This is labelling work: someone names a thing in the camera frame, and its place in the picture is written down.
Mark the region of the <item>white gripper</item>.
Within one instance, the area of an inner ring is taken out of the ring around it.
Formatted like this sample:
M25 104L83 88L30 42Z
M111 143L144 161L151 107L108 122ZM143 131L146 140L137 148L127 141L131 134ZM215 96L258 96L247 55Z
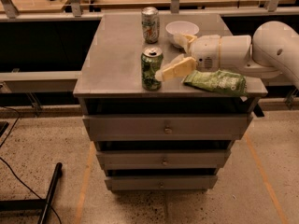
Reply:
M158 81L167 81L175 77L184 77L193 70L216 71L220 62L219 35L196 35L174 34L175 44L183 48L192 57L185 57L183 54L177 56L170 63L164 65L155 73Z

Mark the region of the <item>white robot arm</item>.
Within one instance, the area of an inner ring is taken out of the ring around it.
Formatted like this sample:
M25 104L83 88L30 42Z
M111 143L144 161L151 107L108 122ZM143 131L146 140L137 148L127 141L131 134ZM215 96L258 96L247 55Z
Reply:
M282 74L299 88L299 34L283 22L266 22L254 35L175 34L174 40L185 53L155 73L159 81L220 69L259 78Z

